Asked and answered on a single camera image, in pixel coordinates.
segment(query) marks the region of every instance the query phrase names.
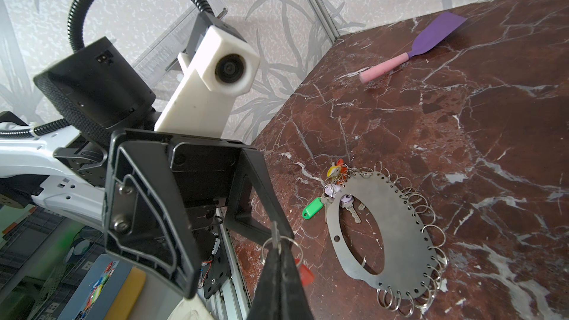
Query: key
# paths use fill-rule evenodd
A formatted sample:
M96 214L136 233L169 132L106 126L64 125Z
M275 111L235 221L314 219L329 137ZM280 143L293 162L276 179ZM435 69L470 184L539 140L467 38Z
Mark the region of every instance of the key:
M328 223L328 206L330 204L332 204L332 201L330 200L330 198L326 198L326 197L324 197L322 199L322 201L324 203L324 214L325 214L324 220L326 220L326 224L327 224Z
M342 205L342 207L347 209L352 214L352 217L356 221L356 224L361 224L361 219L359 218L356 209L354 209L353 196L351 196L350 194L346 194L345 196L343 196L342 199L340 200L340 205Z

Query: marble countertop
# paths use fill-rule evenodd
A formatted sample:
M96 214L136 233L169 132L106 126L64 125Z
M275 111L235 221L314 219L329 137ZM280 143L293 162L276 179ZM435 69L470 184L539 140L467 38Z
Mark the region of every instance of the marble countertop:
M569 316L569 0L491 0L430 52L366 85L357 73L402 52L436 16L339 39L254 141L315 274L316 319L392 319L375 289L348 277L324 212L304 207L338 158L376 161L428 197L450 265L428 319ZM261 206L254 215L266 223ZM381 225L340 215L356 258L380 272ZM249 292L260 247L234 246Z

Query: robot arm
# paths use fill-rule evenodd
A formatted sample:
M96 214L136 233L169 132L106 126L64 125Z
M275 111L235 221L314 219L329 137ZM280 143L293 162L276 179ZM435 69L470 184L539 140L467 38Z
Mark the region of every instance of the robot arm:
M85 8L75 0L70 13L76 52L34 77L65 118L61 124L71 126L12 133L25 124L0 115L0 201L33 202L98 228L108 253L186 298L195 295L202 261L214 247L212 228L223 222L259 245L271 238L252 217L252 188L273 222L273 239L292 240L263 155L220 138L236 97L251 89L260 64L255 51L208 12L207 1L194 0L201 12L178 56L184 77L159 113L153 91L108 39L82 46L82 20L93 0L86 1ZM218 207L226 208L224 218ZM292 254L278 250L271 250L262 286L283 280L284 293L258 295L253 318L291 318L294 309L295 318L312 319L298 297L303 289Z

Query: orange key tag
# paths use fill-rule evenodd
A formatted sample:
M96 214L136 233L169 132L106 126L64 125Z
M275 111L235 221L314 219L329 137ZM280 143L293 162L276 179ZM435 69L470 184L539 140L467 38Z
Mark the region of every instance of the orange key tag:
M307 286L308 284L314 282L314 274L312 274L312 272L308 267L306 267L304 263L298 268L298 273L301 275L301 282L303 286Z

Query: metal plate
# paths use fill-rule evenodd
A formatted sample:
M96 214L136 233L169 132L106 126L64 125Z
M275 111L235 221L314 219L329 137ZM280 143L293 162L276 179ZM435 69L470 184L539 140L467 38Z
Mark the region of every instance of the metal plate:
M338 210L340 199L346 194L364 203L380 228L385 254L385 266L380 274L366 271L346 244L340 229ZM363 280L376 289L387 290L389 286L394 294L399 290L403 299L409 299L407 292L413 298L425 292L429 278L423 274L432 273L427 265L433 268L437 266L437 262L431 259L431 256L436 258L437 254L434 249L428 249L433 245L429 233L426 230L421 232L423 221L415 209L404 202L405 196L385 175L377 172L366 176L356 174L336 194L328 207L327 220L334 250L347 275Z
M214 229L218 234L221 232L219 226ZM217 253L213 256L210 267L204 267L202 277L207 276L203 281L204 297L210 299L212 294L216 293L225 283L225 280L231 276L231 268L229 267L229 259L225 252L224 240L219 236L220 245Z

